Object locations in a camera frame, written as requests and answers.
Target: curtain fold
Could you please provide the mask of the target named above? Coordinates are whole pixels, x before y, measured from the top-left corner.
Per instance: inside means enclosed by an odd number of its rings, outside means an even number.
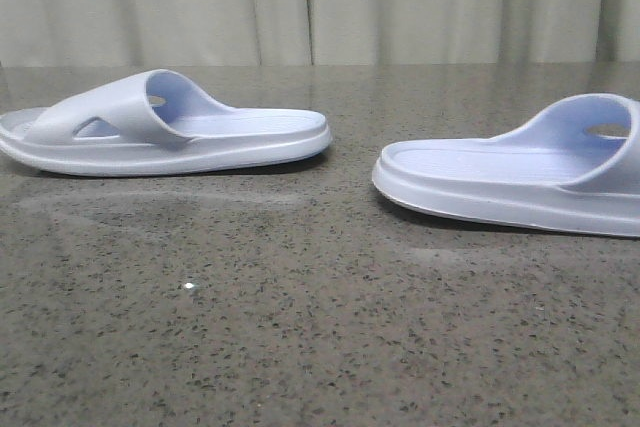
[[[0,62],[640,60],[636,0],[0,0]]]

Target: gray countertop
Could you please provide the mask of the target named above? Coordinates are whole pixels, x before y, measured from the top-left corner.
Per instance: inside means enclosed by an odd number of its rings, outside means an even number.
[[[0,112],[140,70],[4,68]],[[438,219],[370,182],[390,142],[640,98],[640,64],[175,70],[322,112],[334,143],[161,178],[0,156],[1,425],[640,425],[639,242]]]

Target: white slide sandal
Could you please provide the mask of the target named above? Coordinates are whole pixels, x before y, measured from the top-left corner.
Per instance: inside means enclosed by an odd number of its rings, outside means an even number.
[[[311,157],[330,142],[327,120],[318,112],[230,107],[169,70],[0,116],[0,150],[32,167],[73,175],[269,165]]]
[[[609,124],[628,135],[593,130]],[[440,217],[640,237],[640,103],[578,95],[497,137],[391,144],[373,183],[393,202]]]

